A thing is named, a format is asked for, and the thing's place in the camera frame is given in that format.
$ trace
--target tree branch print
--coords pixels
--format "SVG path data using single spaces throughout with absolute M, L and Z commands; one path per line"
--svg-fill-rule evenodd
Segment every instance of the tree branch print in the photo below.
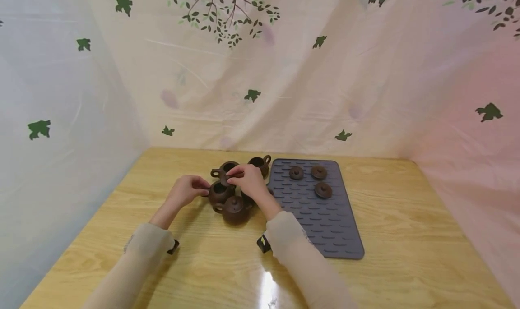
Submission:
M 259 18 L 252 19 L 254 10 L 258 17 L 267 15 L 271 25 L 280 19 L 279 8 L 269 0 L 167 0 L 187 10 L 179 24 L 187 23 L 192 28 L 213 34 L 218 43 L 225 42 L 232 49 L 242 41 L 239 28 L 246 26 L 252 38 L 260 37 L 264 25 Z
M 520 0 L 450 0 L 444 5 L 452 5 L 457 1 L 462 2 L 462 8 L 468 7 L 471 11 L 478 6 L 475 11 L 477 14 L 487 12 L 488 15 L 495 16 L 495 21 L 492 22 L 493 31 L 505 28 L 509 23 L 516 24 L 519 22 L 519 19 L 515 19 L 515 17 L 520 18 L 516 14 L 516 9 L 520 8 Z M 513 36 L 517 40 L 520 39 L 520 28 L 516 30 Z

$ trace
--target wooden table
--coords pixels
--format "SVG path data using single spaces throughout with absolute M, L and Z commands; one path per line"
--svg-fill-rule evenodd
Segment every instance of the wooden table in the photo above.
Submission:
M 254 155 L 147 150 L 21 308 L 81 308 L 175 179 L 184 173 L 211 179 L 212 168 Z M 276 158 L 339 163 L 366 254 L 361 261 L 329 262 L 360 308 L 513 308 L 413 162 L 273 154 Z M 196 199 L 170 228 L 181 247 L 148 279 L 136 308 L 304 308 L 284 267 L 257 248 L 264 229 L 259 211 L 246 226 L 229 227 L 206 199 Z

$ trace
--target left hand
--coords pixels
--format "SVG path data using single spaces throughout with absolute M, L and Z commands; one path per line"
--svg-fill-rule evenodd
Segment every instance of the left hand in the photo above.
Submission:
M 184 175 L 177 179 L 164 203 L 181 209 L 191 203 L 195 197 L 207 196 L 210 187 L 201 176 Z

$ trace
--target brown teapot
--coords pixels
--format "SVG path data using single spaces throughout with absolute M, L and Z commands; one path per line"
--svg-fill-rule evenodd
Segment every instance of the brown teapot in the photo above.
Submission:
M 213 178 L 220 178 L 220 183 L 223 186 L 229 186 L 227 180 L 228 176 L 226 175 L 227 172 L 229 172 L 232 168 L 238 165 L 238 162 L 235 161 L 227 161 L 220 166 L 218 169 L 212 169 L 211 170 L 211 176 Z
M 250 163 L 251 165 L 254 165 L 255 167 L 260 168 L 261 175 L 264 177 L 264 179 L 267 178 L 267 175 L 269 175 L 269 164 L 271 163 L 270 155 L 267 155 L 264 158 L 260 158 L 260 157 L 251 158 L 251 160 L 248 163 Z
M 235 186 L 223 186 L 219 180 L 217 180 L 209 188 L 208 199 L 209 203 L 213 207 L 216 213 L 220 213 L 220 210 L 216 207 L 217 204 L 224 204 L 227 199 L 235 195 Z
M 217 203 L 216 209 L 222 213 L 224 220 L 233 225 L 241 224 L 249 219 L 251 204 L 244 203 L 240 196 L 231 196 L 224 204 Z

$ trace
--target tea set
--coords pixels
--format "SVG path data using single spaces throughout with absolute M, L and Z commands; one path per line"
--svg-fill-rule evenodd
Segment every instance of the tea set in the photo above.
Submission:
M 264 158 L 254 157 L 248 162 L 260 168 L 264 179 L 269 176 L 269 164 L 271 163 L 271 156 L 267 155 Z M 222 214 L 223 219 L 233 225 L 238 225 L 246 222 L 249 219 L 249 210 L 255 205 L 254 200 L 247 196 L 246 193 L 240 191 L 240 196 L 236 195 L 236 186 L 230 185 L 227 180 L 230 178 L 227 172 L 238 165 L 238 162 L 227 161 L 223 163 L 218 169 L 212 169 L 210 175 L 213 178 L 219 178 L 209 188 L 208 199 L 216 213 Z
M 267 155 L 264 158 L 254 157 L 248 162 L 260 168 L 260 172 L 264 179 L 269 176 L 269 164 L 271 163 L 271 156 Z M 218 178 L 209 188 L 208 199 L 216 213 L 222 214 L 223 219 L 233 225 L 238 225 L 246 222 L 249 219 L 249 210 L 256 204 L 254 200 L 248 196 L 243 190 L 240 190 L 240 196 L 236 195 L 236 186 L 230 185 L 227 180 L 230 176 L 227 173 L 238 165 L 238 162 L 227 161 L 223 163 L 218 169 L 212 169 L 210 175 L 213 178 Z M 243 173 L 239 173 L 234 177 L 241 177 Z M 324 180 L 327 176 L 327 171 L 322 166 L 314 166 L 311 169 L 311 176 L 315 180 Z M 299 166 L 294 166 L 289 171 L 289 177 L 292 180 L 301 180 L 304 177 L 304 170 Z M 267 188 L 271 195 L 274 195 L 273 190 Z M 320 181 L 315 185 L 315 193 L 320 198 L 330 198 L 332 196 L 331 187 Z

